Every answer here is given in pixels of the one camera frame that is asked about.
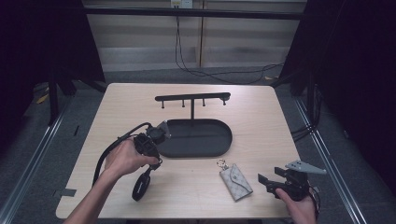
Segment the silver clip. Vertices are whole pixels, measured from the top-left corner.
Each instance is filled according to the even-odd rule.
[[[220,167],[223,171],[228,169],[227,163],[225,163],[224,159],[219,159],[218,162],[218,167]]]

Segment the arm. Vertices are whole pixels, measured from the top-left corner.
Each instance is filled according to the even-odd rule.
[[[286,204],[294,224],[316,224],[315,207],[310,197],[295,202],[283,189],[276,189],[276,194]]]
[[[133,173],[145,164],[157,163],[154,157],[138,154],[132,139],[123,141],[108,154],[105,170],[64,223],[95,223],[108,195],[123,175]]]

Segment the gray pouch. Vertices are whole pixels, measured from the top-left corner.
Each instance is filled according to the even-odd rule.
[[[220,172],[220,176],[236,202],[253,192],[253,189],[236,164],[233,164],[232,167],[228,167],[227,164],[225,164],[225,160],[219,161],[223,161],[221,166],[218,162],[218,166],[223,169]]]

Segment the dark curtain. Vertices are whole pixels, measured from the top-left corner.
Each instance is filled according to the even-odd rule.
[[[297,27],[285,65],[279,75],[290,83],[293,95],[300,95],[308,84],[311,72],[318,70],[328,47],[332,26],[343,0],[308,0],[302,20]]]
[[[83,5],[80,0],[0,3],[2,140],[18,128],[35,84],[49,81],[49,75],[66,93],[73,92],[72,79],[105,81],[86,15],[52,7]]]
[[[318,6],[321,1],[313,2],[307,5],[308,13],[324,10]],[[346,0],[340,17],[334,18],[337,23],[324,57],[312,47],[332,22],[302,22],[282,75],[298,69],[314,72],[326,105],[396,195],[392,175],[396,173],[395,11],[394,1]],[[307,73],[296,76],[290,85],[293,93],[301,93]]]

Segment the black tray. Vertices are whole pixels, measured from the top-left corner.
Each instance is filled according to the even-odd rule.
[[[217,119],[169,119],[171,138],[157,146],[168,158],[217,157],[233,141],[230,127]]]

